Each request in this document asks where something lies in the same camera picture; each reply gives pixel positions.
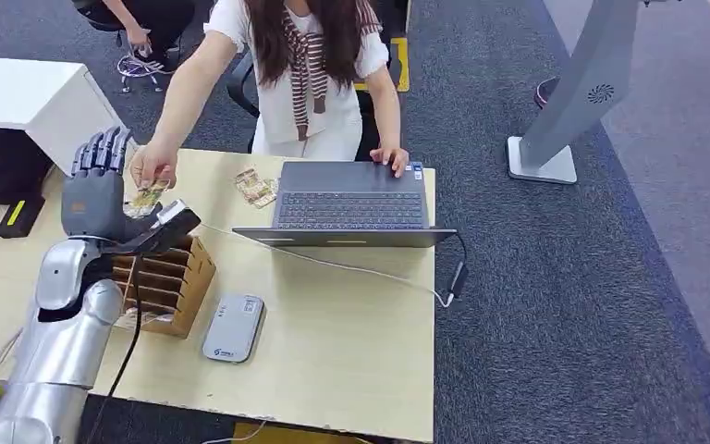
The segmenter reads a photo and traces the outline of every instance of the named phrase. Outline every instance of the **long brown hair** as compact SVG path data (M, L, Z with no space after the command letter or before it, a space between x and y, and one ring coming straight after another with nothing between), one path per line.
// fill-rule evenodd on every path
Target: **long brown hair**
M261 85L275 83L289 67L289 44L284 33L284 0L246 0L251 19L254 52L260 61ZM349 87L358 77L355 61L361 53L370 0L306 0L320 22L324 36L324 69L339 87Z

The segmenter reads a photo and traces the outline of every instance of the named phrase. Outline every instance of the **office chair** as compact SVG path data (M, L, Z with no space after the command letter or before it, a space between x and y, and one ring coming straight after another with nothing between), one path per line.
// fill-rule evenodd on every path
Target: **office chair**
M92 28L98 31L105 32L115 32L116 33L116 46L119 48L123 45L123 38L121 37L121 32L124 30L124 26L120 23L102 23L100 21L94 21L90 18L86 18ZM128 81L130 79L138 79L143 77L148 77L153 83L153 90L157 93L161 93L164 89L159 86L159 82L156 80L155 72L147 68L144 63L135 58L134 53L129 46L127 53L118 59L116 63L116 70L118 74L121 75L121 92L129 93L131 88L129 87Z
M377 16L384 22L383 31L380 33L380 39L387 46L388 54L390 55L390 41L394 36L394 31L398 27L394 26L394 20L385 20L386 18L393 18L394 12L388 7L383 6L382 3L377 3ZM387 67L390 68L393 56L390 55L387 60ZM247 113L252 115L254 118L260 116L260 110L255 104L251 102L246 97L243 87L249 77L252 77L254 72L254 60L251 58L251 52L247 51L244 57L240 59L235 69L232 70L225 77L225 82L227 86L227 95L243 108ZM377 122L374 117L374 103L372 101L372 96L367 91L356 91L358 95L358 103L361 107L361 119L363 120L363 132L361 135L361 144L358 147L358 153L355 155L356 162L371 162L372 157L369 155L371 150L374 150L380 145L379 131L377 130ZM246 152L251 154L251 148L254 144L254 135L252 134L249 139L249 145L247 146Z

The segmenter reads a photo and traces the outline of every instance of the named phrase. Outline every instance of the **wooden desk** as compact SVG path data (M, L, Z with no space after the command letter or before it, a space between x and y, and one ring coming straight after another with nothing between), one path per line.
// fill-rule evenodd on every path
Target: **wooden desk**
M165 198L182 198L205 224L217 228L267 227L273 206L257 210L247 205L233 177L255 165L261 177L274 178L282 163L276 157L183 150L179 183ZM435 175L433 170L425 175L433 221ZM50 179L48 202L27 239L0 240L0 345L22 325L43 253L64 239L61 184L60 175ZM4 211L0 207L0 219ZM430 293L311 264L208 228L195 234L218 269L190 337L141 335L116 391L119 398L432 441L435 299ZM303 253L434 286L433 250L329 248ZM251 292L265 300L262 331L244 364L210 361L201 352L217 297L224 291ZM114 329L94 393L109 389L130 338L130 331Z

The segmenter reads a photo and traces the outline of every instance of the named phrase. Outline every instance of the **laptop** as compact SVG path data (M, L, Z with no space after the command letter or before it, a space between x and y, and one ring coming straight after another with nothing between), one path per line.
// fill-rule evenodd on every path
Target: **laptop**
M281 246L428 248L456 234L430 228L423 166L401 178L372 162L285 162L270 228L233 228Z

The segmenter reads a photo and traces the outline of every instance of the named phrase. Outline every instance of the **power adapter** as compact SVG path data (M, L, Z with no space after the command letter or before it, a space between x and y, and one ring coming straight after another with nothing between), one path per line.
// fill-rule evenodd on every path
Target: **power adapter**
M17 201L9 206L1 219L0 238L25 238L31 233L37 217L44 206L42 196Z

